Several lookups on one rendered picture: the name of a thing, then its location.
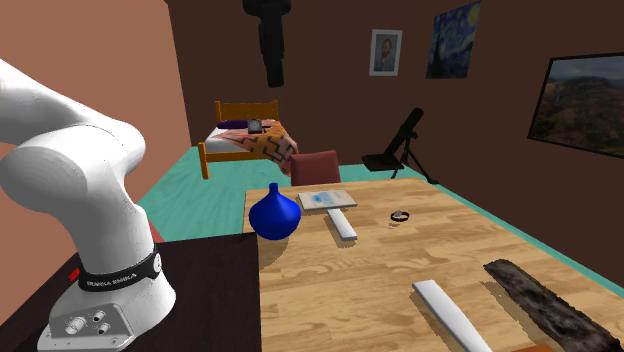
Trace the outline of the dark robot stand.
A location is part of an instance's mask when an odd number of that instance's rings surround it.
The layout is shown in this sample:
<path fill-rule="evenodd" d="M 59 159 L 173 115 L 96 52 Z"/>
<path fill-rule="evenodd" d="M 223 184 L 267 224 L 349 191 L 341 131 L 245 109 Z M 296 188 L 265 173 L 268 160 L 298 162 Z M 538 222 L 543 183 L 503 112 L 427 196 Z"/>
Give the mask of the dark robot stand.
<path fill-rule="evenodd" d="M 262 352 L 255 233 L 164 242 L 173 310 L 122 352 Z M 37 340 L 79 265 L 70 257 L 0 325 L 0 352 L 37 352 Z"/>

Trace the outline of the red chair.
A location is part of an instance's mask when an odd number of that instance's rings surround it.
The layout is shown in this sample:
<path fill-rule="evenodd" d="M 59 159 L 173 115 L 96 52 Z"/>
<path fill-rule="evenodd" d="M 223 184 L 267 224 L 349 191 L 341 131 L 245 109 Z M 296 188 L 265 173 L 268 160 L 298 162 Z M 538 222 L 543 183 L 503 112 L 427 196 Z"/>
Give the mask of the red chair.
<path fill-rule="evenodd" d="M 340 182 L 338 156 L 335 150 L 291 156 L 292 186 Z"/>

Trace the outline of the blue starry night painting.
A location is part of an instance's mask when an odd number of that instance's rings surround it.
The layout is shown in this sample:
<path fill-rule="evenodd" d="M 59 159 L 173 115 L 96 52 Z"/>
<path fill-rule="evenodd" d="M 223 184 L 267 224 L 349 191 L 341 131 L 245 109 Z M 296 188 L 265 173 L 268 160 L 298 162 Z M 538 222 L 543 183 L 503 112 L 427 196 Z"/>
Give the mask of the blue starry night painting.
<path fill-rule="evenodd" d="M 427 79 L 464 79 L 468 75 L 481 1 L 434 18 Z"/>

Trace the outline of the white and blue book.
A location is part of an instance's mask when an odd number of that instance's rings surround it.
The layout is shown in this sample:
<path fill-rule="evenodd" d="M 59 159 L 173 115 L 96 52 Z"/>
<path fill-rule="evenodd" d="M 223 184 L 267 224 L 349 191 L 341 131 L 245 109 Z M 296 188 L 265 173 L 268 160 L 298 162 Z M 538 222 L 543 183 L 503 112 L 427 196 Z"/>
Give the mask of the white and blue book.
<path fill-rule="evenodd" d="M 300 192 L 298 198 L 306 211 L 347 208 L 357 205 L 357 202 L 345 190 Z"/>

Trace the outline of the wooden table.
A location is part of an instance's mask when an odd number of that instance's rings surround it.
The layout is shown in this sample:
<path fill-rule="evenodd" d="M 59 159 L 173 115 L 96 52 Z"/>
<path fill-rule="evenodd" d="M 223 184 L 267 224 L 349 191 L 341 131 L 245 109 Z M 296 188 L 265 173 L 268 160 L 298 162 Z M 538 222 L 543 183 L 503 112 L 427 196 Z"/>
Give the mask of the wooden table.
<path fill-rule="evenodd" d="M 484 270 L 507 259 L 624 345 L 624 298 L 419 178 L 353 182 L 343 241 L 323 212 L 260 240 L 263 352 L 462 352 L 412 287 L 434 280 L 494 352 L 547 343 Z"/>

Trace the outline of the blue round vase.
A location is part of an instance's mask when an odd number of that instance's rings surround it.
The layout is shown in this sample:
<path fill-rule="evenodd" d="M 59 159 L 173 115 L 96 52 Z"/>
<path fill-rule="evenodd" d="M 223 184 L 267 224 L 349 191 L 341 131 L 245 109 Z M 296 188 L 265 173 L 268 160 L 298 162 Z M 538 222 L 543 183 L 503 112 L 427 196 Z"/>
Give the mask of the blue round vase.
<path fill-rule="evenodd" d="M 250 208 L 248 219 L 257 235 L 277 241 L 297 229 L 301 210 L 295 201 L 279 192 L 277 183 L 270 183 L 268 194 Z"/>

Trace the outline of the long white flat bar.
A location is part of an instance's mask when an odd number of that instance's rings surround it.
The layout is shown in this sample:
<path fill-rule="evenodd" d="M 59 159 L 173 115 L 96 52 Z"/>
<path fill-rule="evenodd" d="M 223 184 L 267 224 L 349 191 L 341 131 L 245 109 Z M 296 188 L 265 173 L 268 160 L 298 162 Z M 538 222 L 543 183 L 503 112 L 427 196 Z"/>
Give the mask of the long white flat bar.
<path fill-rule="evenodd" d="M 412 287 L 465 352 L 493 352 L 463 311 L 434 280 L 413 282 Z"/>

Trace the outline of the long dark furry strip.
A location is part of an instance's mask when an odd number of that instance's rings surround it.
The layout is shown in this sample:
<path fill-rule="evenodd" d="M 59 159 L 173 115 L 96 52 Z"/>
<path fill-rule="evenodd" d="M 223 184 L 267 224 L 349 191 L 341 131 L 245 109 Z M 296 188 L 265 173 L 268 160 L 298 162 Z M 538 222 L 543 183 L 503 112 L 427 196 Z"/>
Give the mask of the long dark furry strip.
<path fill-rule="evenodd" d="M 624 352 L 619 339 L 507 259 L 483 265 L 509 297 L 565 352 Z"/>

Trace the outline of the black telescope on tripod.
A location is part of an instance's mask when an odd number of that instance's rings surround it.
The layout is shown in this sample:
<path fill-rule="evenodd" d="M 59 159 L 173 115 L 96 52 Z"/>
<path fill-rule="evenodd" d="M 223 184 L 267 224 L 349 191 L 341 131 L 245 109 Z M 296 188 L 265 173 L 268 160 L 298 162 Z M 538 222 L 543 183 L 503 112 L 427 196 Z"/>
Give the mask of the black telescope on tripod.
<path fill-rule="evenodd" d="M 362 157 L 364 166 L 371 172 L 393 170 L 391 178 L 394 179 L 398 171 L 408 165 L 408 158 L 411 157 L 427 182 L 432 185 L 438 184 L 437 180 L 428 175 L 410 149 L 411 141 L 418 138 L 414 128 L 423 116 L 424 111 L 421 108 L 414 108 L 383 153 Z"/>

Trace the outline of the framed portrait picture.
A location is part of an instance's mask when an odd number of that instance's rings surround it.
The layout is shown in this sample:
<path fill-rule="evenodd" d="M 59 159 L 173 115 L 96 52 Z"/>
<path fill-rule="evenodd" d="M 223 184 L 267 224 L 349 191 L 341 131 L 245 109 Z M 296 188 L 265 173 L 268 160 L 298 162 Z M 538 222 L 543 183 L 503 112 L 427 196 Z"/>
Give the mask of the framed portrait picture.
<path fill-rule="evenodd" d="M 397 76 L 402 30 L 373 29 L 369 63 L 370 76 Z"/>

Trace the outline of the short white flat bar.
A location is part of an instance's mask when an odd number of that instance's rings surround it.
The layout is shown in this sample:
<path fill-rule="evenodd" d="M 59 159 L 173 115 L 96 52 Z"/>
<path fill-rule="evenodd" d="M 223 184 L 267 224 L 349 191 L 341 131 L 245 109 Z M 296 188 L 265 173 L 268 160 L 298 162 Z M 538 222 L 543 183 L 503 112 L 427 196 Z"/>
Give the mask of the short white flat bar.
<path fill-rule="evenodd" d="M 327 213 L 343 241 L 351 241 L 358 238 L 357 233 L 340 209 L 328 209 Z"/>

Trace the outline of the framed landscape picture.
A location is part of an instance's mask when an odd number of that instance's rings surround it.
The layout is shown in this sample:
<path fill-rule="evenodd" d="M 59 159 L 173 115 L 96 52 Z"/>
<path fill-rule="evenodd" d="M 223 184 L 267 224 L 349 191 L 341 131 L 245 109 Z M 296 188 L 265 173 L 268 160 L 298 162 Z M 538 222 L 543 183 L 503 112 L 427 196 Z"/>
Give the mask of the framed landscape picture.
<path fill-rule="evenodd" d="M 527 138 L 624 159 L 624 52 L 552 57 Z"/>

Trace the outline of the wooden bed with patterned blanket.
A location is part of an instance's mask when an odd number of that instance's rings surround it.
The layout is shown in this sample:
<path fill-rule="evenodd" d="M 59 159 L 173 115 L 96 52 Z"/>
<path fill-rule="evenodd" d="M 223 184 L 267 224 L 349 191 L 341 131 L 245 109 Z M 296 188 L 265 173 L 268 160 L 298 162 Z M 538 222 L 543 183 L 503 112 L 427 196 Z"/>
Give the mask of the wooden bed with patterned blanket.
<path fill-rule="evenodd" d="M 266 159 L 291 175 L 291 156 L 298 146 L 281 124 L 278 101 L 225 103 L 216 101 L 217 126 L 197 144 L 202 178 L 210 163 Z"/>

